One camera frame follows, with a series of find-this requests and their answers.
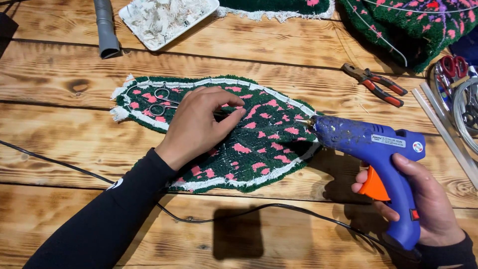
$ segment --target red scissors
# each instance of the red scissors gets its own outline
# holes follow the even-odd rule
[[[453,82],[463,78],[468,73],[468,64],[461,56],[444,56],[440,59],[443,73],[453,79]]]

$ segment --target pliers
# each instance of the pliers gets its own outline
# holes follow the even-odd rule
[[[400,87],[398,84],[391,81],[390,79],[384,78],[379,75],[375,75],[372,72],[370,72],[370,69],[368,68],[363,70],[363,69],[354,67],[350,64],[342,65],[342,70],[344,70],[349,76],[356,78],[359,81],[358,82],[359,84],[365,85],[378,98],[396,107],[403,106],[402,100],[384,92],[379,86],[375,85],[374,83],[374,82],[377,82],[379,84],[382,84],[383,86],[391,89],[392,91],[394,91],[396,94],[400,96],[403,96],[408,93],[407,90]]]

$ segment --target wooden table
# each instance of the wooden table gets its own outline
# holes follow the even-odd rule
[[[114,13],[129,0],[113,0]],[[425,134],[423,163],[445,188],[459,223],[478,242],[478,195],[412,94],[397,109],[340,71],[348,62],[386,75],[406,89],[422,74],[392,63],[339,13],[331,20],[255,22],[210,17],[161,52],[149,52],[115,17],[123,56],[101,60],[93,3],[29,0],[8,14],[20,25],[0,59],[0,139],[119,179],[164,135],[133,121],[114,122],[112,91],[125,77],[251,78],[328,115]],[[68,218],[108,184],[0,146],[0,268],[20,268]],[[380,234],[386,223],[370,200],[350,191],[359,161],[324,150],[304,169],[252,193],[211,190],[169,194],[161,203],[182,218],[271,202],[301,206]],[[230,234],[240,234],[233,242]],[[389,254],[346,229],[305,214],[268,208],[225,223],[186,224],[155,209],[118,268],[393,268]]]

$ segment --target black sleeve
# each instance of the black sleeve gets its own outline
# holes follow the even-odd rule
[[[122,179],[58,228],[23,268],[112,268],[175,174],[150,149]]]
[[[461,265],[460,269],[477,269],[473,254],[473,241],[465,232],[465,239],[458,244],[445,247],[430,247],[417,244],[416,249],[422,254],[420,268],[436,269],[439,266]]]

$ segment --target hot glue gun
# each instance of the hot glue gun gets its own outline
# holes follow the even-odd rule
[[[324,146],[352,155],[370,164],[361,194],[386,204],[400,215],[391,221],[387,234],[405,250],[411,250],[420,238],[418,213],[407,179],[395,168],[391,156],[398,152],[410,160],[425,157],[425,138],[407,130],[358,122],[333,116],[312,116],[296,120],[307,126]]]

